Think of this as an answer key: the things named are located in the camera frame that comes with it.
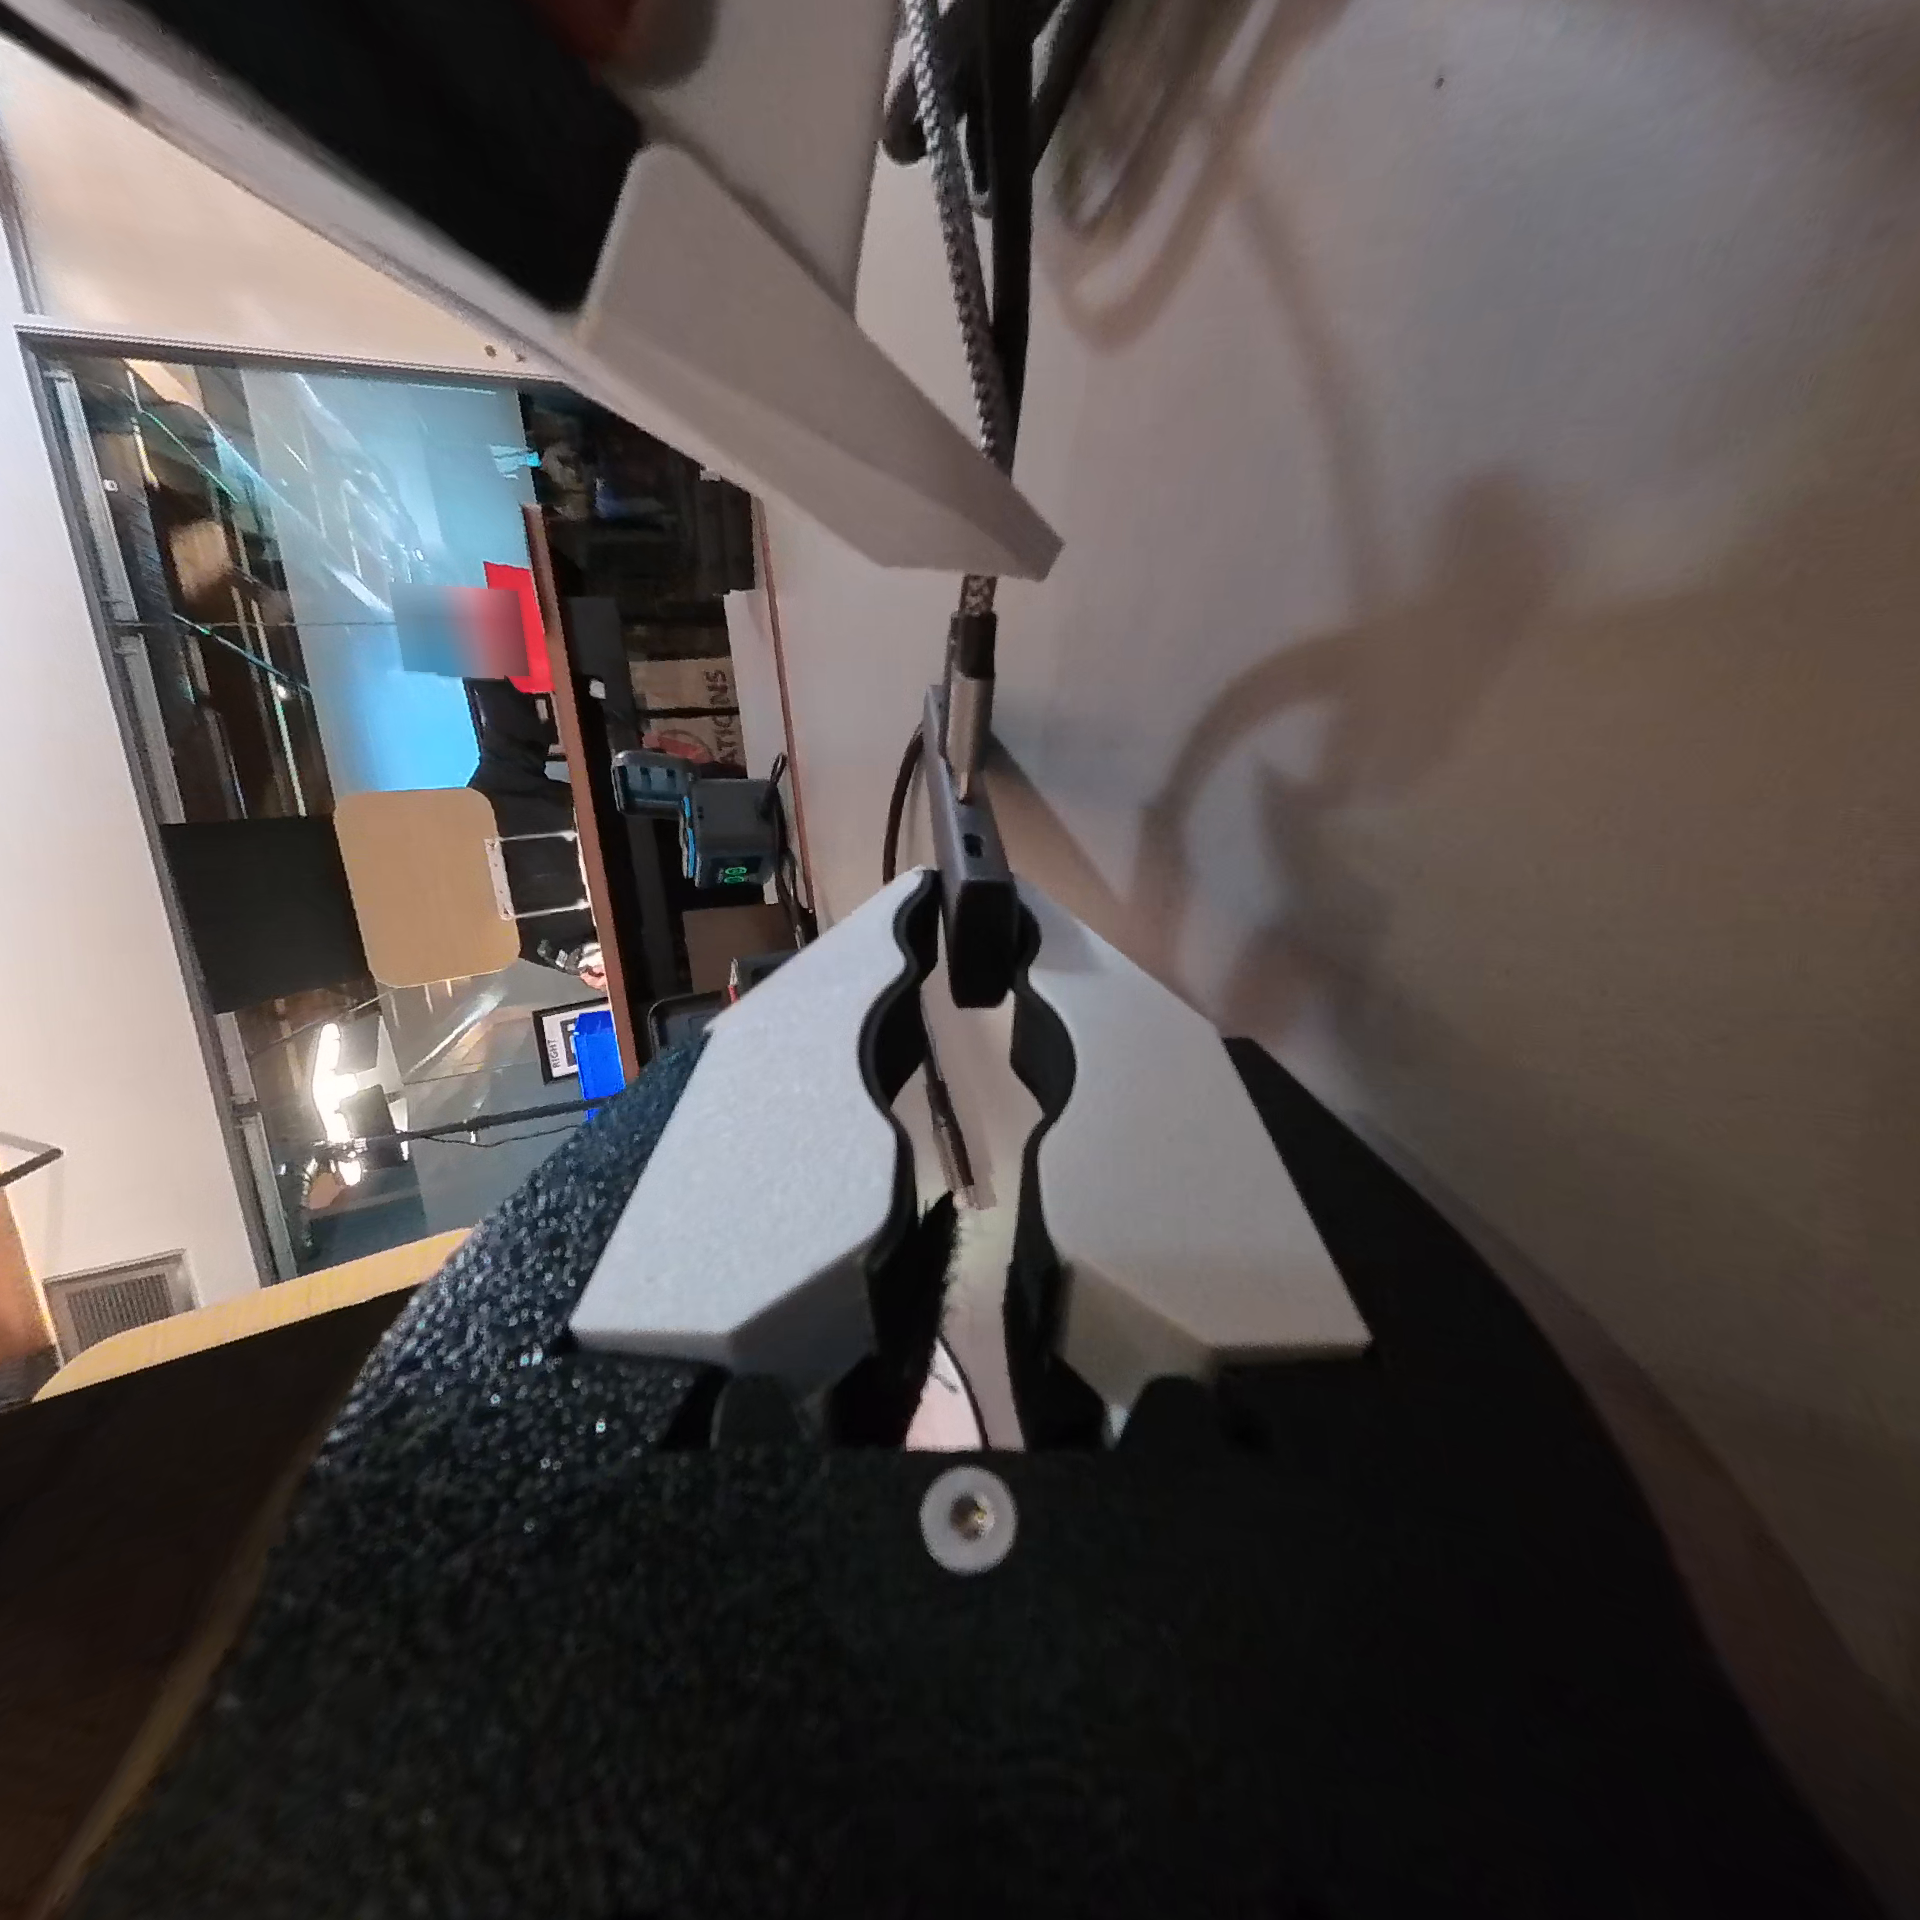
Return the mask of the studio lamp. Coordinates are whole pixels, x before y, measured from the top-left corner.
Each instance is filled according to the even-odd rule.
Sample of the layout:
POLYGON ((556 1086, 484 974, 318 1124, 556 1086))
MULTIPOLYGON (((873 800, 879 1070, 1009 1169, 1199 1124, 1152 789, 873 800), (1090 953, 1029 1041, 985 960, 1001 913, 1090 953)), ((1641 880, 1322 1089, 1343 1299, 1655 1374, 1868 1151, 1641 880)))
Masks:
POLYGON ((306 1084, 321 1125, 323 1145, 316 1151, 343 1188, 408 1164, 410 1145, 399 1140, 408 1097, 379 1013, 323 1019, 309 1046, 306 1084))

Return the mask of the brown wooden desk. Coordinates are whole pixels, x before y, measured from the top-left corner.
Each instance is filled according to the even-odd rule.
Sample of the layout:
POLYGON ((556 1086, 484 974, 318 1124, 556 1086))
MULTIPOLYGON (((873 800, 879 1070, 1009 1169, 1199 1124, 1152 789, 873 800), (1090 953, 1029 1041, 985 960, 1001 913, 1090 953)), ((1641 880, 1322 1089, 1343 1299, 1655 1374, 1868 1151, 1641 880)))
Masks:
POLYGON ((604 699, 591 691, 585 658, 575 640, 578 621, 560 589, 540 503, 523 503, 520 511, 540 604, 556 731, 579 833, 588 910, 601 950, 618 1054, 631 1084, 652 1059, 642 1000, 652 974, 628 815, 620 811, 613 792, 607 711, 604 699))

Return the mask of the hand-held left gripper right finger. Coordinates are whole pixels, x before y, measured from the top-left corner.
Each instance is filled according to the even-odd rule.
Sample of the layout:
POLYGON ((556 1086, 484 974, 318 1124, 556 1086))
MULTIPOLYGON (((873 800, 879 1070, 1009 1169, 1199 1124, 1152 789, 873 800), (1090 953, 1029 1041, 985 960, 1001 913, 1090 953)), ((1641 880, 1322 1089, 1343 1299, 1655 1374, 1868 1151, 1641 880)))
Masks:
POLYGON ((1374 1336, 1217 1027, 1020 900, 1007 1367, 1026 1444, 1099 1444, 1157 1379, 1346 1361, 1374 1336))

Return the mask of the blue grey device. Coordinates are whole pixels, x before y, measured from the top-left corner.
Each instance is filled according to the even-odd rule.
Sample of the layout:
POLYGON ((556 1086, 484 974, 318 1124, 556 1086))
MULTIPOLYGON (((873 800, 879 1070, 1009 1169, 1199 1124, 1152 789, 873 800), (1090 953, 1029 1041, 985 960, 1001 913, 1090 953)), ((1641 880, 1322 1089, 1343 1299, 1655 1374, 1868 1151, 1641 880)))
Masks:
POLYGON ((622 811, 672 820, 692 888, 765 889, 775 881, 786 854, 778 779, 722 773, 649 748, 616 752, 609 768, 622 811))

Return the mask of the large glass window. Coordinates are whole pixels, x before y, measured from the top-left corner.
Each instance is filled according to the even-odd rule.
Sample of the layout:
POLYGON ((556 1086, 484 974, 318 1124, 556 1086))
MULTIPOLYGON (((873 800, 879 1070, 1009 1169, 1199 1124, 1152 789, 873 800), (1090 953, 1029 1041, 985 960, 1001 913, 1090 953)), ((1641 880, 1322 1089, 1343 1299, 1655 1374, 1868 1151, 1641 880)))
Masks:
POLYGON ((593 1103, 546 1084, 531 1013, 604 998, 574 800, 485 800, 520 957, 208 1007, 160 828, 334 813, 347 793, 467 788, 467 679, 506 679, 484 563, 529 568, 540 505, 611 756, 747 776, 727 611, 756 587, 747 495, 599 404, 540 382, 45 344, 31 351, 162 900, 215 1059, 258 1277, 487 1214, 593 1103), (307 1086, 320 1024, 375 1012, 406 1164, 343 1186, 307 1086))

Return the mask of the black panel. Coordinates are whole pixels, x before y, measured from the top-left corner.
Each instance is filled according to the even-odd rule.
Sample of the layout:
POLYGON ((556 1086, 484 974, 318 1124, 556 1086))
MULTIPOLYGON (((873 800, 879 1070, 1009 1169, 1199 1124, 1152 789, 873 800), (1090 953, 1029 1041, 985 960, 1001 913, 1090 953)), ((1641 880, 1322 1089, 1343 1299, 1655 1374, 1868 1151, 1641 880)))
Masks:
POLYGON ((208 1012, 367 975, 332 815, 162 823, 157 842, 208 1012))

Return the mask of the light wooden table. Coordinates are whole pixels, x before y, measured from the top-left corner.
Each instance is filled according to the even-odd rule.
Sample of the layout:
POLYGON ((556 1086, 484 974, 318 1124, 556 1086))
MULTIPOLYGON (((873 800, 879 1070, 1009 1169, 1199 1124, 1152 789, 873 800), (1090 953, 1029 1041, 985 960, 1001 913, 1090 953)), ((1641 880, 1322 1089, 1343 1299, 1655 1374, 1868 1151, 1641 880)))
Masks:
POLYGON ((470 1227, 408 1240, 394 1247, 343 1260, 312 1274, 203 1307, 109 1333, 105 1340, 60 1363, 31 1396, 34 1404, 81 1388, 146 1371, 160 1363, 227 1345, 241 1338, 300 1325, 367 1302, 396 1302, 403 1292, 430 1282, 472 1236, 470 1227))

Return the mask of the dark grey usb hub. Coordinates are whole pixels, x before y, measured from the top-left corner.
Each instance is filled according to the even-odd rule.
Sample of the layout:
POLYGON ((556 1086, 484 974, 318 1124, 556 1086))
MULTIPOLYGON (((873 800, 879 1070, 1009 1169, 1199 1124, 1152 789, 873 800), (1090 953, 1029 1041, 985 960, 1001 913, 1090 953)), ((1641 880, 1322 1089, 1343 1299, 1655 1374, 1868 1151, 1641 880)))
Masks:
POLYGON ((1026 908, 983 779, 964 779, 946 756, 946 722, 946 688, 932 683, 924 694, 921 760, 946 981, 958 1007, 982 1012, 1014 992, 1026 908))

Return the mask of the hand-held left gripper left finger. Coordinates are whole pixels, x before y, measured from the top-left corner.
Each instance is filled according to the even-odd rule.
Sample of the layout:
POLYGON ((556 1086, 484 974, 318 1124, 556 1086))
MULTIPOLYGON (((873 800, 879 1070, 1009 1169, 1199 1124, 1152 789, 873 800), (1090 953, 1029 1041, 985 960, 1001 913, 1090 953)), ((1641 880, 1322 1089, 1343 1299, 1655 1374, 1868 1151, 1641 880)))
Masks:
POLYGON ((878 1352, 872 1290, 916 1220, 896 1113, 927 1057, 942 889, 913 867, 706 1030, 570 1317, 593 1353, 844 1377, 878 1352))

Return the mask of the red sheet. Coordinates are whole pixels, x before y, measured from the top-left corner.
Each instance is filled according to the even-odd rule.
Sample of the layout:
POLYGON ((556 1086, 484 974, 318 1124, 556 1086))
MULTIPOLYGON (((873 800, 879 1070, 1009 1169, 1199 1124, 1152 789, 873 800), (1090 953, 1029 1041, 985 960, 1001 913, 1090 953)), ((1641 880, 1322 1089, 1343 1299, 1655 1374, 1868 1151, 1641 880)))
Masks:
POLYGON ((528 695, 546 695, 553 685, 548 628, 540 589, 529 568, 508 561, 484 561, 487 591, 510 611, 495 611, 500 623, 512 623, 512 641, 500 641, 500 675, 528 695))

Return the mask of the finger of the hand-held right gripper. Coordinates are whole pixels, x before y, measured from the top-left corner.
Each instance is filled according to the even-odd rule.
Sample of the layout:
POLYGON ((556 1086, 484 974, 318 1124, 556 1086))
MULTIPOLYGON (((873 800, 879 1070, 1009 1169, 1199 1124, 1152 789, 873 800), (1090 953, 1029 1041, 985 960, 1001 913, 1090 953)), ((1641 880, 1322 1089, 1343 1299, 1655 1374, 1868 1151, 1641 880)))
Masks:
POLYGON ((605 405, 684 434, 867 561, 1043 579, 1062 540, 861 327, 898 3, 628 3, 639 143, 578 307, 605 405))

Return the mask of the framed sign with blue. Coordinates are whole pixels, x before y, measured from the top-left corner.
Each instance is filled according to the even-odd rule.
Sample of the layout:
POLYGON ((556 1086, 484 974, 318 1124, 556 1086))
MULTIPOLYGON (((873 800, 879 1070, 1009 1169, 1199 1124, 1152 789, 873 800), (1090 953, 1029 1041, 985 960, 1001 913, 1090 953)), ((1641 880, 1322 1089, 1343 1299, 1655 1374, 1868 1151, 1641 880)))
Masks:
POLYGON ((531 1033, 548 1086, 575 1084, 588 1102, 623 1091, 628 1071, 605 998, 536 1009, 531 1033))

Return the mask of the light wooden chair back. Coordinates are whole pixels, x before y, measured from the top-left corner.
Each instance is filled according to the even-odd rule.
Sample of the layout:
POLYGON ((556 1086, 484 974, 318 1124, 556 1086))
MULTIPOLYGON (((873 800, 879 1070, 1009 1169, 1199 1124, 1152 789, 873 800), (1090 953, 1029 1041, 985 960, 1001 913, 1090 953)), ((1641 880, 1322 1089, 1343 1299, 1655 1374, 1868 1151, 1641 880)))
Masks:
POLYGON ((371 979, 384 990, 487 978, 520 957, 497 820, 467 786, 364 789, 332 813, 371 979))

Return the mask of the wall vent grille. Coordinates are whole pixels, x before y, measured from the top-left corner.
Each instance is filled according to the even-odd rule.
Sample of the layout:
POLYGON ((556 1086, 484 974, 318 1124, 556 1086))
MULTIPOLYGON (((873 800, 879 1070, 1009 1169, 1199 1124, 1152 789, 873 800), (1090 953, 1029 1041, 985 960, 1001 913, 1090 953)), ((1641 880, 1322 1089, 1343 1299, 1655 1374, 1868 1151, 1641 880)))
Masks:
POLYGON ((39 1282, 39 1292, 61 1363, 196 1306, 185 1250, 50 1276, 39 1282))

